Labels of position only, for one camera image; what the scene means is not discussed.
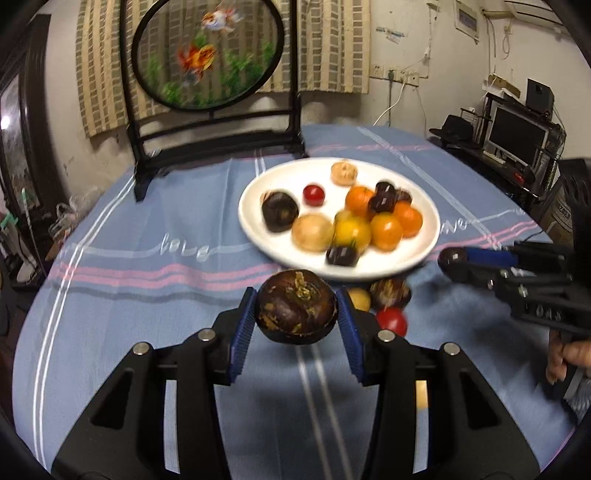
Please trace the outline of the grey knit sleeve forearm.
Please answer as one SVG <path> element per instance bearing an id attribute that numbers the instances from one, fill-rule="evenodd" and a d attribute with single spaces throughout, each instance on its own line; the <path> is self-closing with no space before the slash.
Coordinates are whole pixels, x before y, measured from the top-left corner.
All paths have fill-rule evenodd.
<path id="1" fill-rule="evenodd" d="M 590 409 L 591 402 L 591 380 L 583 369 L 579 369 L 571 379 L 564 400 L 577 421 L 581 423 Z"/>

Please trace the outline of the person's right hand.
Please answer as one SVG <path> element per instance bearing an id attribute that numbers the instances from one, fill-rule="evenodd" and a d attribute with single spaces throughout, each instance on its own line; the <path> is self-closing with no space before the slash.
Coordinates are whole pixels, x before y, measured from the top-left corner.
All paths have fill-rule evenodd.
<path id="1" fill-rule="evenodd" d="M 565 343 L 556 330 L 549 332 L 548 364 L 546 379 L 553 385 L 557 381 L 564 381 L 567 375 L 567 365 L 585 368 L 590 375 L 591 341 L 574 341 Z"/>

